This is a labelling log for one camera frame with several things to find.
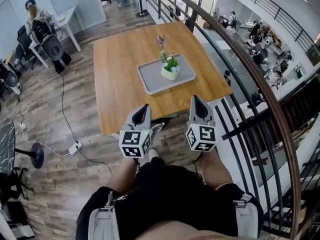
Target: white flower pot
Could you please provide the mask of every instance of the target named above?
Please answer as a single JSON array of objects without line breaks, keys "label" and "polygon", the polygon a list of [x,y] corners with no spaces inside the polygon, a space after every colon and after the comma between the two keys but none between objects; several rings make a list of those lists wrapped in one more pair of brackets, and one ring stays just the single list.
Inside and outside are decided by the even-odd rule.
[{"label": "white flower pot", "polygon": [[179,72],[170,72],[170,71],[166,70],[164,67],[162,67],[161,75],[166,79],[174,81],[178,78]]}]

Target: shoe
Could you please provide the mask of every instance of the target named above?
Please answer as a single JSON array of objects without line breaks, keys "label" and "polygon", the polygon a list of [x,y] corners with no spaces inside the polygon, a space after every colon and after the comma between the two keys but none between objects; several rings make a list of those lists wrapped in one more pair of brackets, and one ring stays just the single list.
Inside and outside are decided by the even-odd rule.
[{"label": "shoe", "polygon": [[158,151],[156,151],[154,148],[149,149],[148,156],[150,161],[152,158],[160,158]]}]

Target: gray tray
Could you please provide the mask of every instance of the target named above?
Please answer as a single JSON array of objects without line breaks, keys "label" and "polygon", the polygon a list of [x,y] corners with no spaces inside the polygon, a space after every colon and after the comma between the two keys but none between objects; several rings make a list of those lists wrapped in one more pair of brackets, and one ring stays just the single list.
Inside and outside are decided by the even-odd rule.
[{"label": "gray tray", "polygon": [[137,67],[147,94],[156,94],[196,78],[196,72],[181,53],[174,54],[173,57],[178,60],[180,66],[180,74],[174,81],[166,79],[161,75],[161,59],[156,59]]}]

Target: green plant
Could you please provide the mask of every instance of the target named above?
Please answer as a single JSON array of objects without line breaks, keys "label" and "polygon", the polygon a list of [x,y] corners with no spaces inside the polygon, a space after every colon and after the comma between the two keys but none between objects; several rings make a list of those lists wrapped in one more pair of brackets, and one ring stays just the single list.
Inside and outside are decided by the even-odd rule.
[{"label": "green plant", "polygon": [[176,58],[174,58],[172,55],[167,56],[166,52],[164,50],[162,50],[160,52],[160,58],[161,58],[162,65],[165,70],[172,72],[172,73],[180,71],[180,66],[179,66],[178,60]]}]

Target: potted plant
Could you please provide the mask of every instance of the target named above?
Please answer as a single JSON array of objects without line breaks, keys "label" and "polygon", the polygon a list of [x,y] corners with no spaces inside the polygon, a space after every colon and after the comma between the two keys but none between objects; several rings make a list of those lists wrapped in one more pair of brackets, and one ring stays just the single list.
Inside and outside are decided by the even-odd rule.
[{"label": "potted plant", "polygon": [[180,72],[178,60],[172,55],[167,56],[164,50],[160,52],[160,58],[162,61],[161,75],[171,81],[176,80]]}]

